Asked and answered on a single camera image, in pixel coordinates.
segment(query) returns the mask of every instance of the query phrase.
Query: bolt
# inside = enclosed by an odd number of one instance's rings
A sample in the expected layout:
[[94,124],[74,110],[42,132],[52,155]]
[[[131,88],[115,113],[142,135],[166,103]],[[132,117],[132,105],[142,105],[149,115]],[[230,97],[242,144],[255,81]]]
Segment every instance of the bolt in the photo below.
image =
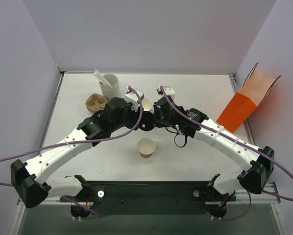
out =
[[100,191],[98,192],[98,197],[99,197],[99,198],[104,197],[104,191],[100,190]]
[[199,197],[199,195],[200,195],[199,190],[195,190],[195,191],[194,191],[194,197]]

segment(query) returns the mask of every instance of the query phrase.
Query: table surface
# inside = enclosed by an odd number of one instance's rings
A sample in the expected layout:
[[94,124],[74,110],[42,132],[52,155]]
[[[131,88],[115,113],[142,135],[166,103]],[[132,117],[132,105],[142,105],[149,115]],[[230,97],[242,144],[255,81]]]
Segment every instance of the table surface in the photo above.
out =
[[[233,97],[228,75],[116,74],[121,92],[125,87],[143,91],[146,98],[157,101],[157,87],[171,86],[176,92],[175,103],[185,109],[196,108],[216,120]],[[101,94],[98,81],[91,74],[66,73],[50,120],[44,146],[57,143],[79,123],[92,114],[85,101]],[[113,133],[119,135],[126,128]],[[235,133],[247,141],[242,125]],[[151,138],[156,149],[149,159],[140,157],[137,142]],[[235,162],[206,143],[188,139],[184,148],[173,142],[174,134],[164,128],[150,132],[137,130],[113,141],[105,141],[66,163],[52,176],[82,175],[86,180],[111,181],[210,181],[217,173],[239,169]]]

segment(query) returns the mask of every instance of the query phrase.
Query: orange paper bag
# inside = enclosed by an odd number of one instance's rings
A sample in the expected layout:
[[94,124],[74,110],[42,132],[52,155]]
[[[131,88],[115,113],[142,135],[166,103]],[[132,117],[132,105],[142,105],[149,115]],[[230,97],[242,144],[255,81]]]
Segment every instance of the orange paper bag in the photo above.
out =
[[263,75],[261,71],[254,69],[250,78],[247,78],[245,84],[237,91],[224,109],[217,123],[224,126],[231,133],[235,132],[253,113],[277,79]]

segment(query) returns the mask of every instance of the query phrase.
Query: gray wall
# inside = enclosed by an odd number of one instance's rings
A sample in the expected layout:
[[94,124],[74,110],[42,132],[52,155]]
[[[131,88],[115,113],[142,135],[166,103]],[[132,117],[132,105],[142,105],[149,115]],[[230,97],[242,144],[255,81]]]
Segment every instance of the gray wall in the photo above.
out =
[[[0,159],[40,146],[60,74],[21,0],[0,0]],[[0,181],[10,183],[10,161]],[[0,234],[7,234],[17,203],[0,186]]]
[[237,71],[276,0],[24,0],[63,71]]
[[[293,172],[293,0],[278,0],[237,72],[244,82],[252,66],[271,76],[283,76],[251,116],[257,145],[275,149],[276,160]],[[293,197],[293,182],[276,169],[273,179],[279,193]],[[282,210],[293,234],[293,202],[282,201]]]

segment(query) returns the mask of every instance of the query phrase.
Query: paper cup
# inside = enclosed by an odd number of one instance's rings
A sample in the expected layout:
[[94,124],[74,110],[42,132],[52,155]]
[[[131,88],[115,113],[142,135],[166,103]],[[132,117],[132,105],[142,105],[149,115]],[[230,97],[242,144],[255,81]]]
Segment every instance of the paper cup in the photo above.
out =
[[143,107],[143,111],[149,111],[149,112],[153,111],[153,103],[151,100],[147,98],[144,98],[142,100],[142,107]]
[[113,74],[106,74],[103,77],[112,85],[112,87],[109,87],[107,85],[103,85],[101,82],[99,82],[99,86],[101,87],[102,95],[106,97],[108,101],[110,101],[114,97],[121,98],[121,91],[119,89],[119,82],[118,78]]
[[155,142],[149,138],[143,138],[138,141],[137,147],[141,157],[149,158],[155,150]]

